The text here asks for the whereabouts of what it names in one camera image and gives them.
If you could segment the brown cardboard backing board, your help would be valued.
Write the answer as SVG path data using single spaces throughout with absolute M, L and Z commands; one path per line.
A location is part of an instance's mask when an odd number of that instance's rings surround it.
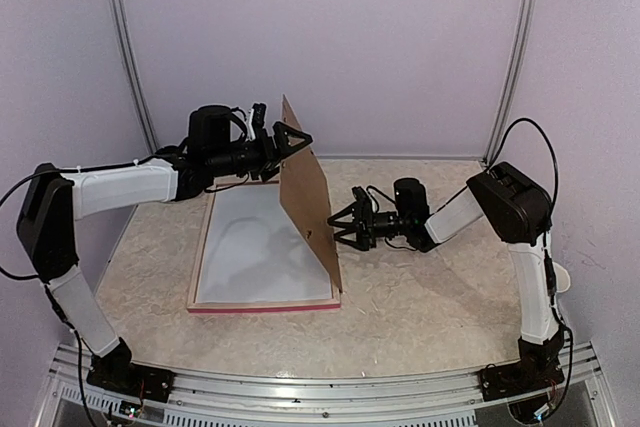
M 339 293 L 343 292 L 327 178 L 310 145 L 281 163 L 280 203 Z

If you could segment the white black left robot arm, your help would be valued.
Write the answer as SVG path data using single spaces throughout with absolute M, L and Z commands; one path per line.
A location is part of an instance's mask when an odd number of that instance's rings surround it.
M 16 233 L 34 279 L 61 322 L 91 354 L 81 383 L 165 403 L 174 372 L 137 364 L 97 303 L 80 267 L 75 225 L 90 215 L 140 204 L 171 203 L 217 192 L 214 182 L 227 176 L 266 182 L 281 163 L 309 147 L 313 138 L 285 120 L 266 129 L 266 107 L 248 112 L 206 105 L 189 116 L 188 134 L 177 145 L 160 148 L 142 160 L 95 167 L 39 165 L 17 182 L 28 188 Z

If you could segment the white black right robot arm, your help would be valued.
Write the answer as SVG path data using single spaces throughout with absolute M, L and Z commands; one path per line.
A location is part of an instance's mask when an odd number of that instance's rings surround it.
M 481 369 L 482 397 L 493 401 L 549 388 L 564 381 L 559 353 L 568 333 L 556 307 L 566 290 L 558 279 L 563 268 L 550 255 L 554 198 L 507 162 L 472 176 L 464 188 L 438 210 L 430 209 L 426 187 L 417 179 L 400 178 L 393 185 L 394 210 L 382 211 L 368 189 L 353 188 L 353 202 L 331 215 L 337 242 L 360 251 L 378 240 L 406 239 L 419 252 L 429 252 L 486 218 L 506 244 L 515 269 L 521 308 L 517 361 Z

